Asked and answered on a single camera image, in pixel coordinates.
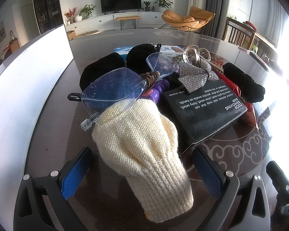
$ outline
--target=black box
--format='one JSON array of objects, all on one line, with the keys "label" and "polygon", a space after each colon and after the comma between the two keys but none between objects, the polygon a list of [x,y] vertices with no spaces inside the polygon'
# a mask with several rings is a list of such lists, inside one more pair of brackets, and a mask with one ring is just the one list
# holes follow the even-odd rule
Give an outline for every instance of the black box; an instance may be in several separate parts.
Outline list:
[{"label": "black box", "polygon": [[217,80],[190,94],[183,86],[164,92],[160,110],[175,124],[182,154],[231,126],[247,108],[222,80]]}]

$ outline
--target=orange lounge chair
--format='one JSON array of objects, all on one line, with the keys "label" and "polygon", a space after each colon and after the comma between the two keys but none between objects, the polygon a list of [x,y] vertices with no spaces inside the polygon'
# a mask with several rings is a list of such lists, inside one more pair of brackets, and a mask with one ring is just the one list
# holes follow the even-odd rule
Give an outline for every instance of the orange lounge chair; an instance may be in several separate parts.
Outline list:
[{"label": "orange lounge chair", "polygon": [[180,16],[172,10],[165,10],[162,19],[172,27],[181,31],[195,31],[202,28],[215,16],[214,13],[192,6],[187,16]]}]

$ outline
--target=white plant pot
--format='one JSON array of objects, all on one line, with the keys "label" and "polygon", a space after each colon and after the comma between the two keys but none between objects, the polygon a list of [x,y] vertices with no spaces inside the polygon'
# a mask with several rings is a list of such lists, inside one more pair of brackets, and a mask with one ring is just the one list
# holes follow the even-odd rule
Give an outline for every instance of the white plant pot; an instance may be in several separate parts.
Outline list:
[{"label": "white plant pot", "polygon": [[160,12],[164,13],[165,10],[167,10],[167,8],[166,7],[159,7],[159,10],[160,10]]},{"label": "white plant pot", "polygon": [[79,22],[82,20],[82,16],[78,15],[74,17],[75,22]]}]

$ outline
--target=flat screen tv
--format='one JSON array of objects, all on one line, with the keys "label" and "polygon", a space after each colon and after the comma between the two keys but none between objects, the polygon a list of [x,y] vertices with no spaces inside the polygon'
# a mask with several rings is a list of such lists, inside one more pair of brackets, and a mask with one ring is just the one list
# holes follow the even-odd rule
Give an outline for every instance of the flat screen tv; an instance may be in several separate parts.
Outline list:
[{"label": "flat screen tv", "polygon": [[101,0],[102,13],[127,9],[141,9],[141,0]]}]

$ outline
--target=metal screw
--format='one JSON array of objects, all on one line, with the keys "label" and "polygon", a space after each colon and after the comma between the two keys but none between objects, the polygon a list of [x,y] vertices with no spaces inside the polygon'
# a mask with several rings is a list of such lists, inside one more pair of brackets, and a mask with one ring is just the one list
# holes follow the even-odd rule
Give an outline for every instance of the metal screw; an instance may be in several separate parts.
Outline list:
[{"label": "metal screw", "polygon": [[59,172],[58,172],[57,170],[54,170],[53,172],[50,173],[50,175],[51,175],[52,177],[55,177],[55,176],[57,176],[58,174],[59,174]]},{"label": "metal screw", "polygon": [[260,175],[254,175],[255,180],[261,180],[261,176]]},{"label": "metal screw", "polygon": [[28,180],[30,178],[30,175],[24,175],[24,177],[22,177],[24,180]]},{"label": "metal screw", "polygon": [[232,172],[232,171],[226,171],[226,175],[227,175],[228,177],[232,177],[232,176],[233,176],[233,172]]}]

